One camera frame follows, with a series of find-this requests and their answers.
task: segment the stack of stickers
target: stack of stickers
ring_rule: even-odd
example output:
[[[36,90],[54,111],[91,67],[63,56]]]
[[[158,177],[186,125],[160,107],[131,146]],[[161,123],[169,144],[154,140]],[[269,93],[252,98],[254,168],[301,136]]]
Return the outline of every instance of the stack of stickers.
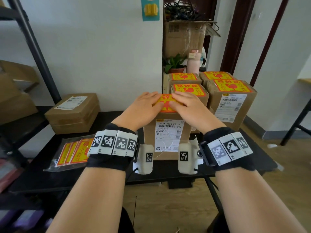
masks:
[[[55,167],[86,163],[88,159],[87,153],[93,143],[93,139],[94,138],[87,138],[80,141],[66,143]]]

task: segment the person's left hand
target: person's left hand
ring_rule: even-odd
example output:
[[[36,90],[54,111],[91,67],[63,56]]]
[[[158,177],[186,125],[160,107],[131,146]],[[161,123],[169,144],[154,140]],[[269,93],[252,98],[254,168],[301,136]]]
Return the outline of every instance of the person's left hand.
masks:
[[[163,108],[163,102],[156,103],[160,97],[161,94],[158,92],[144,92],[112,123],[118,127],[137,131],[150,123]]]

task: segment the terracotta flower pot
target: terracotta flower pot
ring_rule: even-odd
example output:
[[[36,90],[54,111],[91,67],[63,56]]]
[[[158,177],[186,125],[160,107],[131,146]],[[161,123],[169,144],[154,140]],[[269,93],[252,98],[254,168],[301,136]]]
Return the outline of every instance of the terracotta flower pot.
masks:
[[[179,68],[179,69],[169,69],[169,74],[174,74],[174,73],[183,73],[186,67]]]

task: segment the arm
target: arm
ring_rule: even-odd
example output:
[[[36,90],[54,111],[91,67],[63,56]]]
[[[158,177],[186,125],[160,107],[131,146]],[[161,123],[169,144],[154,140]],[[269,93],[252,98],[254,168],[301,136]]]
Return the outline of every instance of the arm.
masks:
[[[203,134],[225,127],[195,95],[172,96],[185,106],[171,101],[170,107]],[[306,232],[257,171],[236,167],[216,171],[216,179],[230,232]]]
[[[152,106],[160,97],[157,92],[143,93],[112,123],[136,131],[151,122],[163,108],[162,102]],[[47,232],[118,232],[128,159],[91,155],[88,165],[92,160],[92,167],[84,169]],[[119,170],[111,168],[116,164]]]

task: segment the pink water bottle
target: pink water bottle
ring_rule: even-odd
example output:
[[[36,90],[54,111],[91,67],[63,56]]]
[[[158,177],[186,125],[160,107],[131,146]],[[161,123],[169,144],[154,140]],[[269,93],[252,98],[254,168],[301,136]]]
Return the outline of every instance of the pink water bottle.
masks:
[[[198,74],[201,66],[201,53],[199,50],[191,50],[188,55],[186,73]]]

